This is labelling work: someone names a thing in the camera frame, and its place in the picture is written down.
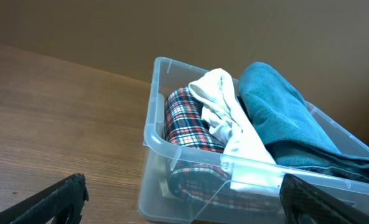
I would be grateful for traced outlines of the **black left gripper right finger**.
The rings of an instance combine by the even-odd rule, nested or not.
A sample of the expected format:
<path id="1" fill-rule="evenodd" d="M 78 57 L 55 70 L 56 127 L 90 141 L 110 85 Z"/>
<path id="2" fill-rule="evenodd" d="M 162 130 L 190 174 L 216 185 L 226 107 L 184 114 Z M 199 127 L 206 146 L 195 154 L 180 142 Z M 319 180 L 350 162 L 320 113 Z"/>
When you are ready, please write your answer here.
<path id="1" fill-rule="evenodd" d="M 279 198 L 286 224 L 369 224 L 369 215 L 292 174 L 283 177 Z"/>

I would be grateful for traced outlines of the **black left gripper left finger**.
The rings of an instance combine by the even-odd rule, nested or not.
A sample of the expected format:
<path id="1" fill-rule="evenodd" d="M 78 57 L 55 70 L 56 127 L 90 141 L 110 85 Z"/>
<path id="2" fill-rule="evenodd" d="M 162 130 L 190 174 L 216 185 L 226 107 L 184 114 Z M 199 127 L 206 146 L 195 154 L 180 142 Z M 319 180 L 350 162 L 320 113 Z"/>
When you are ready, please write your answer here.
<path id="1" fill-rule="evenodd" d="M 72 174 L 0 212 L 0 224 L 79 224 L 88 200 L 85 176 Z"/>

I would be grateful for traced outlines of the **blue denim jeans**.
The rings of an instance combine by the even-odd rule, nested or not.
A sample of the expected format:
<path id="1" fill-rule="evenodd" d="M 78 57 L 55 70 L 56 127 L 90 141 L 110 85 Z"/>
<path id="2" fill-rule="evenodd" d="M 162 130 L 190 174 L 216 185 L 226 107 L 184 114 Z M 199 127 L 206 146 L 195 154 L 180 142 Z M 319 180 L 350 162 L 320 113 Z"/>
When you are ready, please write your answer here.
<path id="1" fill-rule="evenodd" d="M 369 184 L 369 158 L 342 154 L 303 96 L 272 66 L 252 63 L 242 73 L 238 91 L 276 164 Z"/>

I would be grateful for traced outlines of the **white printed t-shirt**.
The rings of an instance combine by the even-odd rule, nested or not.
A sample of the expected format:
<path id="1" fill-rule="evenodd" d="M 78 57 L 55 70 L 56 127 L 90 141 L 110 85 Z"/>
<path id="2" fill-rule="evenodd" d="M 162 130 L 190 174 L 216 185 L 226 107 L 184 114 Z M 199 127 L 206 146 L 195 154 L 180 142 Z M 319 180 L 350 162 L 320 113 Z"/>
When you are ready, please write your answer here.
<path id="1" fill-rule="evenodd" d="M 202 120 L 210 134 L 224 143 L 222 169 L 231 175 L 230 188 L 236 192 L 274 196 L 281 180 L 263 170 L 251 170 L 247 159 L 274 164 L 262 140 L 249 121 L 236 95 L 231 75 L 221 68 L 207 72 L 188 84 L 191 94 L 203 104 Z"/>

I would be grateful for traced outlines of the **red navy plaid shirt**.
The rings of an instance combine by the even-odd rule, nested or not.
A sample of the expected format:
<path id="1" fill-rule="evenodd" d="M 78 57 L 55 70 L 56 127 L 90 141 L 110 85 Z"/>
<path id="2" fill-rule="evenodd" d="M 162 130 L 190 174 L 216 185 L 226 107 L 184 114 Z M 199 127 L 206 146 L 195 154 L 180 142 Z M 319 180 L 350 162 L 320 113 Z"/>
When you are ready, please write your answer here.
<path id="1" fill-rule="evenodd" d="M 213 137 L 201 119 L 202 103 L 188 87 L 173 91 L 165 101 L 165 139 L 203 151 L 224 152 L 225 145 Z M 178 161 L 169 172 L 167 186 L 177 198 L 213 207 L 274 214 L 280 210 L 277 197 L 239 193 L 230 188 L 231 175 L 222 168 L 196 162 Z"/>

